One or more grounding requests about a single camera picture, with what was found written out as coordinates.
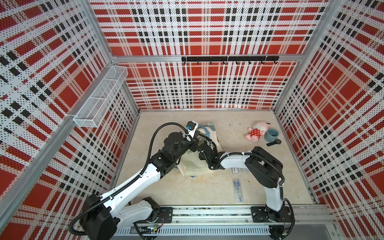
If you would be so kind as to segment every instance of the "pink plush toy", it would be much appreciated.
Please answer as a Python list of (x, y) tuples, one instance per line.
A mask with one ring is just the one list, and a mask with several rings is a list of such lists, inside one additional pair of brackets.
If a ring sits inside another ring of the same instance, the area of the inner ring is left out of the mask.
[(245, 138), (250, 142), (258, 142), (260, 137), (267, 132), (269, 125), (262, 121), (256, 122), (252, 128), (248, 128), (249, 133), (245, 135)]

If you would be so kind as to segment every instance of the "white mesh basket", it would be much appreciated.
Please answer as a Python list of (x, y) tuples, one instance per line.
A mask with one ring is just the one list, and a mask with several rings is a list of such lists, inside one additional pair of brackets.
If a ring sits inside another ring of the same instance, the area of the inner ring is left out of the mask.
[(127, 76), (126, 67), (109, 67), (105, 77), (74, 118), (76, 124), (80, 127), (99, 127)]

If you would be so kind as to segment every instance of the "red plaid pattern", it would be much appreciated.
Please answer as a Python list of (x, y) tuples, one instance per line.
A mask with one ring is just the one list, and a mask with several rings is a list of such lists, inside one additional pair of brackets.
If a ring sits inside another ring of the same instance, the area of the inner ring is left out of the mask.
[(302, 53), (328, 0), (90, 0), (112, 54)]
[[(106, 65), (79, 6), (0, 1), (0, 197)], [(120, 92), (101, 127), (74, 128), (0, 239), (80, 239), (68, 223), (86, 196), (108, 189), (133, 121), (130, 108)]]
[(272, 109), (296, 62), (120, 63), (141, 109)]
[(347, 239), (384, 233), (384, 3), (345, 1), (278, 115)]

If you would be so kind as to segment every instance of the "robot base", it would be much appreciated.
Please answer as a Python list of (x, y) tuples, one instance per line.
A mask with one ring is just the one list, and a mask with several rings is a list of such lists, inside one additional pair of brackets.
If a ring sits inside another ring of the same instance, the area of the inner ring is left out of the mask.
[(291, 211), (289, 207), (282, 207), (275, 212), (268, 207), (251, 207), (253, 222), (291, 222)]

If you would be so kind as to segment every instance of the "gray cup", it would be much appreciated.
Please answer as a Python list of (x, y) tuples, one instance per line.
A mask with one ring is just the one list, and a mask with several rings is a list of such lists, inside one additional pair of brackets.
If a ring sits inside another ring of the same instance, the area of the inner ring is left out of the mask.
[(269, 128), (264, 134), (264, 138), (267, 142), (274, 142), (279, 136), (279, 132), (274, 128)]

